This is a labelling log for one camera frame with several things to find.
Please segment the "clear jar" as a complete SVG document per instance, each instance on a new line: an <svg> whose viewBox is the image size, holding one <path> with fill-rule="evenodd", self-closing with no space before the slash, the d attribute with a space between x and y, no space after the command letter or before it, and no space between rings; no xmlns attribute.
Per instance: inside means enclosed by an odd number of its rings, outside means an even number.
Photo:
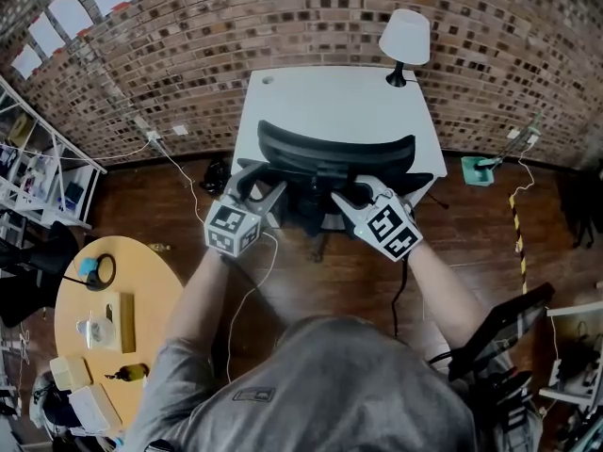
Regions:
<svg viewBox="0 0 603 452"><path fill-rule="evenodd" d="M115 326L106 317L80 320L76 324L76 330L84 338L87 349L112 349L115 345Z"/></svg>

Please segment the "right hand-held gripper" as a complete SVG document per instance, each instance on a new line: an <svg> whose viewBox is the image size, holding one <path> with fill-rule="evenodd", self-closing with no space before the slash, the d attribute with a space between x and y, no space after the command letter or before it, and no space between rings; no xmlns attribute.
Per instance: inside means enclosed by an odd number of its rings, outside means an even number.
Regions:
<svg viewBox="0 0 603 452"><path fill-rule="evenodd" d="M358 175L357 184L368 188L369 194L331 193L353 233L394 262L405 258L423 240L411 217L411 207L375 176Z"/></svg>

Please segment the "black flat panel device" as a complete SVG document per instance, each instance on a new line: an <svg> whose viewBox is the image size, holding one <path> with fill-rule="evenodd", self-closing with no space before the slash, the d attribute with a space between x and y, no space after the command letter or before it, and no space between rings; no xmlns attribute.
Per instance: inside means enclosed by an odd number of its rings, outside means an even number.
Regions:
<svg viewBox="0 0 603 452"><path fill-rule="evenodd" d="M555 293L549 282L495 306L464 347L451 351L448 378L481 372L495 357L513 347L546 313Z"/></svg>

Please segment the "dark side chair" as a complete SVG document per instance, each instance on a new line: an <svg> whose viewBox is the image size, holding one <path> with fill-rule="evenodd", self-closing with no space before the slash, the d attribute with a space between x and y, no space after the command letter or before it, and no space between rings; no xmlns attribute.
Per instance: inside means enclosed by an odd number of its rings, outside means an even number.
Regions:
<svg viewBox="0 0 603 452"><path fill-rule="evenodd" d="M0 321L14 328L43 308L56 306L57 293L68 265L79 252L73 233L53 223L47 239L20 249L0 238Z"/></svg>

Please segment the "white shelf unit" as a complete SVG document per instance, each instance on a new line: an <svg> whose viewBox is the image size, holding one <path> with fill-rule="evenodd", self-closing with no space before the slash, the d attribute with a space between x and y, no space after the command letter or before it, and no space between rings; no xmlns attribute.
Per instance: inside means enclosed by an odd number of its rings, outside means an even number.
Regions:
<svg viewBox="0 0 603 452"><path fill-rule="evenodd" d="M0 209L46 228L60 221L89 230L104 174L0 76Z"/></svg>

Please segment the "black office chair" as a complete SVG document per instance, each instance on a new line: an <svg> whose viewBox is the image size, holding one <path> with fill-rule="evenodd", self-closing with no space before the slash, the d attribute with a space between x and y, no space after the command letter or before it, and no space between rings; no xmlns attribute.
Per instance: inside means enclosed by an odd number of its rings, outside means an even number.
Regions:
<svg viewBox="0 0 603 452"><path fill-rule="evenodd" d="M411 207L414 222L410 196L432 180L427 172L410 171L416 156L414 136L385 143L344 143L297 135L268 121L259 122L257 135L263 160L238 161L242 169L265 164L248 199L263 200L272 187L286 181L284 216L311 237L327 233L357 237L331 193L369 194L368 188L357 184L358 175L375 176L391 188Z"/></svg>

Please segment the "person's right forearm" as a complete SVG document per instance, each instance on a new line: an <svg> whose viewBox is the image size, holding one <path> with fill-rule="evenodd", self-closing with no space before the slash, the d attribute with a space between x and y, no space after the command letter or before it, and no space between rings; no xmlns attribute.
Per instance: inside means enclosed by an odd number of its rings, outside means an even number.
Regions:
<svg viewBox="0 0 603 452"><path fill-rule="evenodd" d="M426 241L411 250L408 263L448 346L464 347L487 317L488 310Z"/></svg>

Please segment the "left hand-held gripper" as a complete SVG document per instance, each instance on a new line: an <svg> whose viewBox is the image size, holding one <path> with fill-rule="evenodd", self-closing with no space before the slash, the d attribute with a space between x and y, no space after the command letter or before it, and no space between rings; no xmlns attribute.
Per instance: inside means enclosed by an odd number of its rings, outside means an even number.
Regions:
<svg viewBox="0 0 603 452"><path fill-rule="evenodd" d="M272 187L263 200L248 199L264 168L264 163L254 163L230 177L225 195L212 202L204 222L207 247L237 258L259 239L265 218L269 227L281 226L286 181Z"/></svg>

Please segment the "person's grey t-shirt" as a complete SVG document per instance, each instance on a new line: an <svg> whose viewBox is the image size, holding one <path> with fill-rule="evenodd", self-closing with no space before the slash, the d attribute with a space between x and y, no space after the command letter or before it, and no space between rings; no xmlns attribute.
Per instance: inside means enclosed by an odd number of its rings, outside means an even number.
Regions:
<svg viewBox="0 0 603 452"><path fill-rule="evenodd" d="M363 320L315 317L218 388L208 358L182 338L159 350L122 452L533 452L542 423L487 427L469 379L450 382Z"/></svg>

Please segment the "white side desk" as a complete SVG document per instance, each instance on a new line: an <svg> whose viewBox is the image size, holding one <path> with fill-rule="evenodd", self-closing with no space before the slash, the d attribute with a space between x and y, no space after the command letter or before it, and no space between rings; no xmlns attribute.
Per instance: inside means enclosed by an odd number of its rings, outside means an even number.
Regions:
<svg viewBox="0 0 603 452"><path fill-rule="evenodd" d="M551 320L551 325L554 325L555 317L588 314L593 312L603 312L603 301L596 301L588 304L576 306L568 306L562 308L546 309L546 316ZM596 363L595 375L593 384L586 388L583 394L567 392L554 387L543 387L539 391L539 396L557 400L579 407L583 407L585 411L591 412L599 406L601 391L601 382L603 380L603 342L601 343L600 356Z"/></svg>

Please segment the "white shade table lamp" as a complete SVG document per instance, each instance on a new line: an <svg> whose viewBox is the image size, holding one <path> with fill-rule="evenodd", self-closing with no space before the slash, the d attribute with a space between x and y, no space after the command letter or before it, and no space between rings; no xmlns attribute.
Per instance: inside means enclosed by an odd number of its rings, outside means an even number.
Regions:
<svg viewBox="0 0 603 452"><path fill-rule="evenodd" d="M429 20L409 9L395 10L379 39L382 52L395 61L394 71L386 76L387 83L403 88L404 65L421 66L430 60L431 27Z"/></svg>

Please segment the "yellow black striped floor strip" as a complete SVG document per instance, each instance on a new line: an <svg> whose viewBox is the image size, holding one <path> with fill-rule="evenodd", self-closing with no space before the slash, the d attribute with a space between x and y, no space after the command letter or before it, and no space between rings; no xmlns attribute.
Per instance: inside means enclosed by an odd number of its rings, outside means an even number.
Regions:
<svg viewBox="0 0 603 452"><path fill-rule="evenodd" d="M528 293L527 260L526 260L526 256L525 256L524 241L523 241L523 236L522 236L521 229L520 229L520 221L519 221L519 216L518 216L517 210L516 210L514 195L509 196L509 205L510 205L512 215L513 215L513 226L514 226L514 229L516 232L515 247L516 247L517 253L519 254L519 261L520 261L520 272L521 272L521 279L522 279L521 291L522 291L523 295L526 295Z"/></svg>

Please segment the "large white box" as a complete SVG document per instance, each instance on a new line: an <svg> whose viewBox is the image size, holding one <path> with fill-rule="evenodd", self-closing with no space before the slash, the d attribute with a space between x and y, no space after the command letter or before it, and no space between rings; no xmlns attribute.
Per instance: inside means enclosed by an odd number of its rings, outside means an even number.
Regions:
<svg viewBox="0 0 603 452"><path fill-rule="evenodd" d="M122 428L122 420L102 385L82 387L72 392L68 399L86 432L102 433Z"/></svg>

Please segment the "wooden box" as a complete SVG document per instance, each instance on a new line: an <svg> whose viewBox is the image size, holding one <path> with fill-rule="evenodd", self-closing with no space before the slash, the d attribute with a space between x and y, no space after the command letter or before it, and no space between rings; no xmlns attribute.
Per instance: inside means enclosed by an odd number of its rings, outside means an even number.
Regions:
<svg viewBox="0 0 603 452"><path fill-rule="evenodd" d="M134 295L122 292L105 292L106 318L112 323L113 334L107 347L120 353L136 351Z"/></svg>

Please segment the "round wooden table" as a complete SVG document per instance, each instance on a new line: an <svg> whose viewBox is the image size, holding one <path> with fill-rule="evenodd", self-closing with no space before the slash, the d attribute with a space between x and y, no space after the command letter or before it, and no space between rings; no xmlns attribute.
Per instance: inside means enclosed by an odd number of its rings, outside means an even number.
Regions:
<svg viewBox="0 0 603 452"><path fill-rule="evenodd" d="M76 329L79 321L105 313L104 293L88 290L78 274L84 259L104 253L112 255L116 262L114 281L107 290L133 296L136 350L132 353L89 350L85 338ZM143 385L140 380L124 382L110 380L106 376L124 365L154 365L164 341L168 319L183 285L159 255L137 240L124 236L102 237L88 244L73 258L65 276L68 279L61 282L55 306L57 354L84 358L92 381L104 388L122 421L118 428L106 432L113 438L127 430L136 417Z"/></svg>

